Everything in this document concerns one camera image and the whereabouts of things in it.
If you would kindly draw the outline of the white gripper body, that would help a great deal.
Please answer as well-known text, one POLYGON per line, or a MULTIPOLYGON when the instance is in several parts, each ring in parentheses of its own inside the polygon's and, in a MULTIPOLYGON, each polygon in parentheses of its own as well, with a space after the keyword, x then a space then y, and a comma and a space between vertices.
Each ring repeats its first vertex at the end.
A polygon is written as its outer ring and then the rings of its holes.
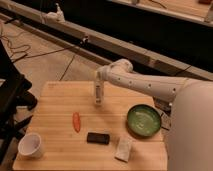
POLYGON ((106 77, 107 67, 103 66, 97 69, 94 79, 94 102, 96 105, 101 105, 104 99, 104 82, 106 77))

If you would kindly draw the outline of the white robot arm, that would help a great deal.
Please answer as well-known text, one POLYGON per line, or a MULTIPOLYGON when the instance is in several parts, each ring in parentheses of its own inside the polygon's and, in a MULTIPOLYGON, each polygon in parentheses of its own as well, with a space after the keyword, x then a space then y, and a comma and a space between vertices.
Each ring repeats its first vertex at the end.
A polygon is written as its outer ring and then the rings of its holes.
POLYGON ((131 62, 120 59, 96 70, 97 104, 105 81, 171 105, 168 171, 213 171, 213 81, 135 74, 131 62))

